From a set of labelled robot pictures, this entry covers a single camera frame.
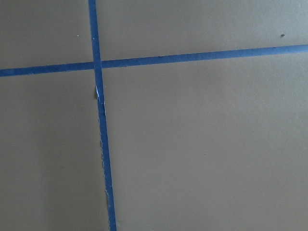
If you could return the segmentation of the brown cardboard table cover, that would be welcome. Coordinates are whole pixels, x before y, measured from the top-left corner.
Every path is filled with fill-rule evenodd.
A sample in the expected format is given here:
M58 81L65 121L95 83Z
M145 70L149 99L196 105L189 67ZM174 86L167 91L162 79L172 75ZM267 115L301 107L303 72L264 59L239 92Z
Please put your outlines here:
M305 231L305 0L3 0L3 231Z

